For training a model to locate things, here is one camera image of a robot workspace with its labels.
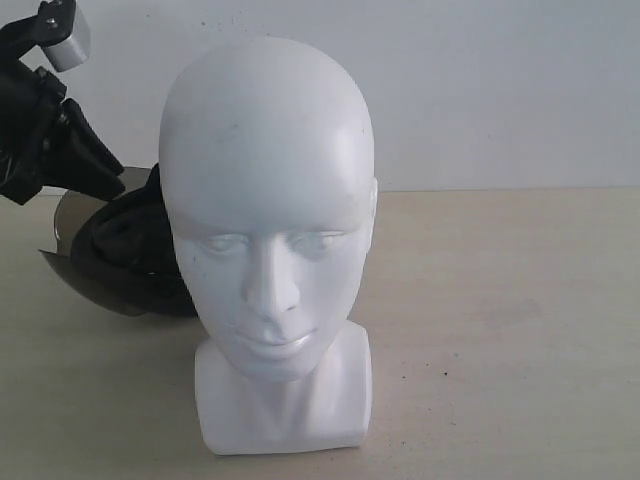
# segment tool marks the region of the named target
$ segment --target beige table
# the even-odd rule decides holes
[[[49,270],[55,203],[0,202],[0,479],[640,478],[640,189],[382,195],[366,444],[251,458],[200,440],[197,322]]]

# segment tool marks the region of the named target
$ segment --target white mannequin head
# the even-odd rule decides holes
[[[178,265],[220,351],[253,380],[309,374],[371,246],[374,142],[353,79],[290,40],[215,48],[174,83],[159,153]]]

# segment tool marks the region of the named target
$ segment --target black helmet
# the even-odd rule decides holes
[[[158,165],[142,188],[107,203],[82,225],[69,257],[77,273],[140,313],[196,316],[176,262]]]

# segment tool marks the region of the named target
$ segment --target robotic arm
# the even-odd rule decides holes
[[[24,205],[44,186],[110,201],[123,166],[100,141],[67,87],[20,58],[40,47],[57,72],[84,63],[90,33],[75,0],[43,1],[37,15],[0,29],[0,195]]]

